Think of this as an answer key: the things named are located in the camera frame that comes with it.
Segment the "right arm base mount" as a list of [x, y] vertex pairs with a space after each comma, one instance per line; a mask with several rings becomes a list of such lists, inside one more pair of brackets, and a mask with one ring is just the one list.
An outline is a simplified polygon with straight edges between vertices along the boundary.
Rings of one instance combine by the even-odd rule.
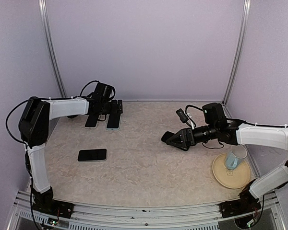
[[262, 208], [259, 199], [249, 193], [240, 195], [239, 199], [222, 202], [219, 206], [222, 218], [238, 216]]

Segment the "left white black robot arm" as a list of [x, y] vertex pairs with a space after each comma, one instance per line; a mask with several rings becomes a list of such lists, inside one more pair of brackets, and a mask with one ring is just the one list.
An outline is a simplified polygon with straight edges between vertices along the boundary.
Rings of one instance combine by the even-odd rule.
[[120, 126], [123, 113], [123, 101], [116, 100], [116, 90], [113, 86], [96, 82], [95, 90], [84, 96], [70, 98], [39, 98], [27, 100], [19, 122], [21, 139], [26, 151], [26, 162], [33, 180], [32, 192], [41, 196], [38, 204], [47, 213], [53, 213], [57, 201], [53, 199], [53, 190], [48, 180], [45, 147], [48, 140], [49, 122], [60, 117], [88, 116], [86, 127], [92, 128], [94, 122], [99, 122], [103, 115], [108, 118], [107, 127], [115, 130]]

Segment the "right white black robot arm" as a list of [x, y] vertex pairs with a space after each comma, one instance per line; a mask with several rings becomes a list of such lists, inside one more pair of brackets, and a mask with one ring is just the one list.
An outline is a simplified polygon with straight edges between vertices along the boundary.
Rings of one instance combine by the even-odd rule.
[[[187, 151], [198, 143], [217, 139], [229, 145], [258, 145], [288, 151], [288, 125], [258, 125], [240, 119], [230, 119], [224, 114], [220, 103], [209, 103], [201, 109], [205, 126], [188, 127], [177, 133], [166, 132], [161, 140], [167, 145]], [[255, 200], [266, 193], [288, 183], [288, 160], [259, 179], [250, 183], [236, 202], [236, 209], [247, 212], [254, 206]]]

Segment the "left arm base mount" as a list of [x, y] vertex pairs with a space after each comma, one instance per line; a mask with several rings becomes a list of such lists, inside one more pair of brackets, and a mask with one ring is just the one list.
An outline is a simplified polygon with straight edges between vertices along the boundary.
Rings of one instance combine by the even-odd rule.
[[33, 210], [49, 214], [59, 218], [70, 219], [74, 209], [74, 204], [54, 199], [40, 200], [34, 197]]

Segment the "black phone silver edge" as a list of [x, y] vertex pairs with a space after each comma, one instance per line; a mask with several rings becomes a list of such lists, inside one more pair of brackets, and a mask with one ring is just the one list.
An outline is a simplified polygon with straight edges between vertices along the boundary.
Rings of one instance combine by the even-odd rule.
[[79, 162], [86, 161], [105, 161], [107, 159], [106, 149], [84, 149], [80, 150], [77, 160]]

